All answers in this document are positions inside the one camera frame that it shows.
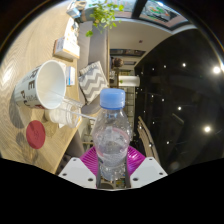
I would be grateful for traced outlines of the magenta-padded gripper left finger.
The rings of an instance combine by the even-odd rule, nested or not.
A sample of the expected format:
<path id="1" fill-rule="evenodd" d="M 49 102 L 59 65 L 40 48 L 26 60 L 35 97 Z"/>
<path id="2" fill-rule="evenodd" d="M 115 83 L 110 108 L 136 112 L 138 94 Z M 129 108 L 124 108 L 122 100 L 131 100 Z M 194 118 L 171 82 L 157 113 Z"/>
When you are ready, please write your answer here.
<path id="1" fill-rule="evenodd" d="M 78 186 L 96 189 L 100 185 L 100 168 L 94 147 L 80 158 L 72 157 L 59 176 Z"/>

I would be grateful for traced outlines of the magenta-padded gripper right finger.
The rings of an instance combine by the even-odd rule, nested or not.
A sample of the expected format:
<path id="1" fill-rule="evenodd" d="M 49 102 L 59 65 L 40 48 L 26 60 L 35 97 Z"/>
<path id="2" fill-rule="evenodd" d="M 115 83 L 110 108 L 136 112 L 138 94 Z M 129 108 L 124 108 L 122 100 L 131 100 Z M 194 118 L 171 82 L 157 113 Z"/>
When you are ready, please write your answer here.
<path id="1" fill-rule="evenodd" d="M 167 173 L 154 157 L 145 157 L 135 148 L 128 148 L 125 174 L 127 188 L 140 188 L 166 176 Z"/>

